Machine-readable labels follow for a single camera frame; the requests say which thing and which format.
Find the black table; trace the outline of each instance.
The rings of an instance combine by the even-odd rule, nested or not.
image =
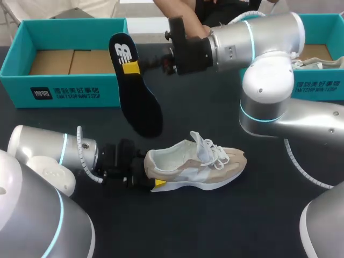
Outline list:
[[[162,53],[163,45],[139,45],[140,57]],[[8,48],[0,48],[3,60]],[[6,150],[16,125],[76,133],[99,145],[121,138],[142,149],[159,149],[197,131],[215,144],[246,153],[246,169],[232,183],[213,191],[181,188],[144,193],[106,187],[76,175],[73,200],[90,216],[96,231],[94,257],[302,257],[299,218],[322,189],[293,166],[282,139],[255,138],[238,122],[240,78],[237,71],[167,77],[162,71],[145,75],[160,101],[164,130],[144,139],[126,122],[120,109],[16,110],[0,87],[0,148]],[[291,142],[299,163],[325,183],[344,180],[342,155],[328,147]]]

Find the white sneaker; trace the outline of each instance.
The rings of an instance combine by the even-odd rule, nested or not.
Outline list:
[[[213,190],[236,179],[247,163],[243,152],[214,145],[190,132],[195,142],[183,140],[159,150],[150,150],[145,157],[148,178],[166,181],[152,191],[171,191],[183,186]]]

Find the robotic arm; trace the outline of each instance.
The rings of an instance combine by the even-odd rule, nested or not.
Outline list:
[[[256,136],[303,138],[342,147],[344,107],[291,98],[292,58],[305,45],[299,15],[286,13],[213,28],[205,39],[185,38],[182,18],[170,19],[171,53],[164,56],[167,74],[216,67],[245,68],[239,121]]]

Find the shoelace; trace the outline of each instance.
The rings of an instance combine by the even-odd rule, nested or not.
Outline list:
[[[222,170],[225,164],[227,164],[230,161],[230,157],[228,157],[227,153],[224,151],[224,149],[221,146],[217,146],[213,144],[212,140],[205,139],[204,141],[206,143],[206,146],[204,146],[204,148],[206,148],[209,152],[212,152],[213,160],[208,163],[203,163],[201,164],[201,166],[206,167],[206,166],[214,165],[214,167],[217,170]]]

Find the open box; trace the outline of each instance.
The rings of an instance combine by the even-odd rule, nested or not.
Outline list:
[[[0,71],[17,108],[118,107],[108,52],[125,19],[25,20]]]
[[[344,56],[344,19],[339,14],[301,14],[306,45],[300,59],[337,60]],[[241,78],[246,70],[240,72]],[[344,69],[294,70],[293,98],[344,100]]]

